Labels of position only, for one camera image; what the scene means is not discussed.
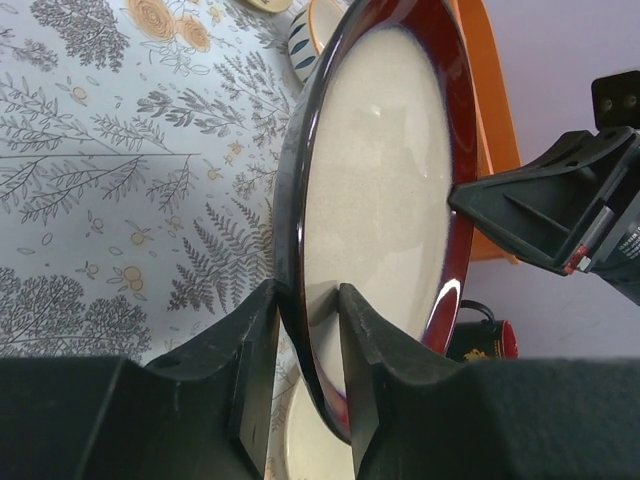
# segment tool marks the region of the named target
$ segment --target bowl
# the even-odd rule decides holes
[[[293,70],[307,81],[344,12],[334,0],[311,0],[296,14],[289,29],[288,52]]]

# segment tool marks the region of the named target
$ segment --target orange bin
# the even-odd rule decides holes
[[[479,175],[492,175],[520,166],[518,143],[502,78],[500,57],[482,0],[448,0],[464,36],[475,87]],[[475,230],[471,261],[506,258],[517,263]]]

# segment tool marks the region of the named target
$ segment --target mug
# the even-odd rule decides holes
[[[518,342],[511,322],[496,320],[493,312],[480,302],[462,300],[460,308],[482,313],[480,322],[456,324],[447,350],[447,358],[472,362],[486,358],[518,358]]]

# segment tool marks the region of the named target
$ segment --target dark rimmed plate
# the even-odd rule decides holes
[[[340,22],[309,77],[284,140],[275,192],[274,255],[280,312],[300,369],[325,423],[345,441],[345,398],[328,381],[313,350],[304,285],[304,222],[313,144],[327,87],[341,62],[364,34],[379,27],[408,30],[431,59],[448,114],[452,181],[476,178],[476,119],[468,61],[455,19],[444,0],[356,0]],[[444,353],[455,323],[466,276],[473,225],[450,214],[445,265],[422,342]]]

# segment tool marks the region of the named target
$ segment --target patterned tablecloth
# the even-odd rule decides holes
[[[0,354],[146,363],[271,270],[300,4],[0,0]],[[295,381],[280,340],[267,478]]]

